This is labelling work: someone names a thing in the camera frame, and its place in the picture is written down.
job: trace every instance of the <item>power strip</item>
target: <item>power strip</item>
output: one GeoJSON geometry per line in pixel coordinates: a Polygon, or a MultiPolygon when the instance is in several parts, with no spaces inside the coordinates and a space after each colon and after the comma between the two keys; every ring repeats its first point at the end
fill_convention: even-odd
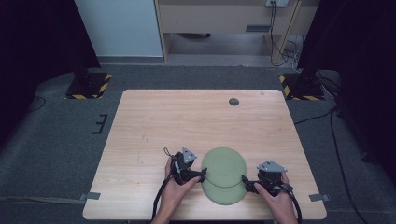
{"type": "Polygon", "coordinates": [[[267,7],[272,7],[275,4],[277,7],[286,7],[288,3],[289,0],[267,0],[265,5],[267,7]]]}

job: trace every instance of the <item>green plate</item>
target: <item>green plate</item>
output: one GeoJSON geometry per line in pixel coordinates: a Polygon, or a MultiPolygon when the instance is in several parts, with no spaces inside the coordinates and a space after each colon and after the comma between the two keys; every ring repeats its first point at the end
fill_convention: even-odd
{"type": "Polygon", "coordinates": [[[206,179],[213,185],[229,188],[241,182],[247,172],[245,160],[233,149],[218,147],[209,151],[202,162],[207,167],[206,179]]]}
{"type": "Polygon", "coordinates": [[[242,181],[230,188],[220,188],[206,180],[202,183],[202,189],[210,201],[220,205],[237,203],[242,200],[247,193],[245,184],[242,181]]]}

